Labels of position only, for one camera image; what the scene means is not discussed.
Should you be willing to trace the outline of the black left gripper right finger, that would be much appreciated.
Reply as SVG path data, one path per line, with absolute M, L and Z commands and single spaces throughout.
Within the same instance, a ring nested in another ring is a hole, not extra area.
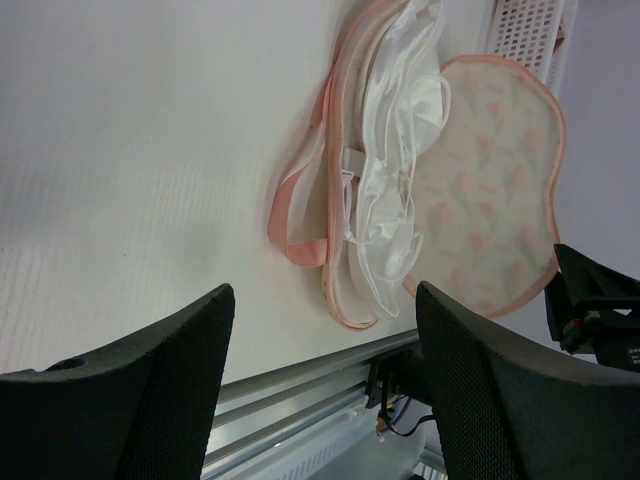
M 416 320 L 449 478 L 638 478 L 637 373 L 542 346 L 427 282 Z

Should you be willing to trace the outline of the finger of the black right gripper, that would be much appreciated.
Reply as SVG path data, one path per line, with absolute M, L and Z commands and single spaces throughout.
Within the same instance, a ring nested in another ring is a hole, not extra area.
M 555 255 L 572 305 L 638 305 L 639 281 L 565 244 Z

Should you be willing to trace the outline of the tulip print bra laundry bag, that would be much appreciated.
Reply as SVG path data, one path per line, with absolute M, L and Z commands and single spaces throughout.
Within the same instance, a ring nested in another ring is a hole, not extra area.
M 274 195 L 270 242 L 292 264 L 321 269 L 328 309 L 351 330 L 398 318 L 402 296 L 415 294 L 422 281 L 489 318 L 528 303 L 557 270 L 553 196 L 566 123 L 553 94 L 527 68 L 500 56 L 463 55 L 439 60 L 451 108 L 439 138 L 418 159 L 411 193 L 424 238 L 399 293 L 399 315 L 366 329 L 338 317 L 326 269 L 337 252 L 332 189 L 339 170 L 327 163 L 326 137 L 332 72 L 345 38 L 307 137 Z

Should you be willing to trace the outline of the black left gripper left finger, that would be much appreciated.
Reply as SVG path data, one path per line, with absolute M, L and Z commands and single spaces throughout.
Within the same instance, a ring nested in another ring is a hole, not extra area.
M 197 479 L 235 313 L 221 285 L 43 371 L 1 378 L 5 479 Z

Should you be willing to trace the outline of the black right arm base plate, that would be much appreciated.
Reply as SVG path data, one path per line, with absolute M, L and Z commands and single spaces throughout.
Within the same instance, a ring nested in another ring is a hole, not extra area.
M 366 382 L 366 408 L 378 407 L 383 395 L 390 399 L 404 395 L 424 405 L 432 405 L 426 361 L 417 342 L 374 356 Z

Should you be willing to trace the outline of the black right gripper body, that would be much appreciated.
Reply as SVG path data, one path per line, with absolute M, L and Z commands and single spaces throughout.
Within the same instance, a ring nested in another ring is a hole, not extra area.
M 552 340 L 565 352 L 592 354 L 600 365 L 639 371 L 639 297 L 569 298 L 567 288 L 545 290 L 547 324 Z

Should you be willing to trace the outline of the white satin bra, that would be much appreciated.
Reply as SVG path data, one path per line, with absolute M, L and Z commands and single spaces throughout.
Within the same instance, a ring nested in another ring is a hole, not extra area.
M 327 296 L 355 329 L 399 315 L 420 253 L 412 186 L 418 159 L 451 108 L 437 42 L 441 1 L 375 1 L 345 38 L 332 72 L 327 163 L 339 170 L 337 252 Z

